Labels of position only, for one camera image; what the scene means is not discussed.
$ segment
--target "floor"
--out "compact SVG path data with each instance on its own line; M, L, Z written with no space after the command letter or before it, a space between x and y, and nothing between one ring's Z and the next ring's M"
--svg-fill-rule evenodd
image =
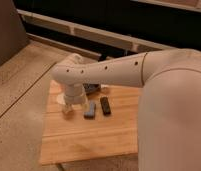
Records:
M51 67L68 54L31 41L0 67L0 171L58 171L54 165L39 165L38 160ZM70 171L137 171L137 156L63 166Z

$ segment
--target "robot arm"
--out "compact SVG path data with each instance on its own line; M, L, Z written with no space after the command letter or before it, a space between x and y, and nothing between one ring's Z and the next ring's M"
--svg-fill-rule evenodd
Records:
M78 54L68 56L53 68L53 78L65 85L65 103L87 102L83 83L143 87L145 82L164 66L175 61L201 56L201 52L189 49L174 49L141 53L109 61L83 64Z
M144 87L138 110L139 171L201 171L201 52L174 49L53 69L67 105L86 103L82 83Z

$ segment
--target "black cabinet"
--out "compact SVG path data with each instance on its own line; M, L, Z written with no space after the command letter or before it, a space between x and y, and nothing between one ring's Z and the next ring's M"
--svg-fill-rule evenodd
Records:
M130 0L14 0L18 8L125 35L201 49L201 13Z

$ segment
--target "gray concrete floor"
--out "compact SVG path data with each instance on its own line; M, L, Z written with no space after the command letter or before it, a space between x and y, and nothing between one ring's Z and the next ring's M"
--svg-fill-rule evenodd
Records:
M35 44L36 47L43 46L39 43ZM48 46L44 46L44 49L46 49L45 51L51 51L45 54L46 58L37 58L37 62L34 61L30 65L23 65L22 69L14 72L14 75L10 76L10 78L6 77L8 80L0 85L0 101L13 97L14 93L16 93L17 85L21 84L20 88L24 89L24 91L18 89L19 97L11 98L13 100L12 102L11 99L9 100L11 103L7 105L2 105L4 101L0 103L0 171L58 171L54 165L41 166L38 163L43 132L43 117L51 80L50 71L48 71L49 65L48 67L46 65L45 67L38 66L42 66L41 63L52 64L57 62L69 52L63 52L55 48L51 49ZM37 77L32 79L29 75L32 73L33 68L42 70L42 72L38 74L37 71ZM2 69L0 74L5 70L8 70L8 67ZM26 84L23 81L26 79L34 81ZM5 87L10 90L9 96L6 93L2 94L2 92L6 91ZM65 164L64 167L72 171L137 171L137 156L129 155L74 162Z

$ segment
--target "small black object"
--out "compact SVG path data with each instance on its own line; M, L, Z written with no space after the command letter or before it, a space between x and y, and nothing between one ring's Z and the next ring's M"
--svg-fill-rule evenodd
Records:
M86 94L92 94L100 90L100 84L83 84Z
M111 114L111 109L109 106L109 101L107 97L101 97L100 98L100 102L101 102L101 107L103 110L103 114L104 115L110 115Z

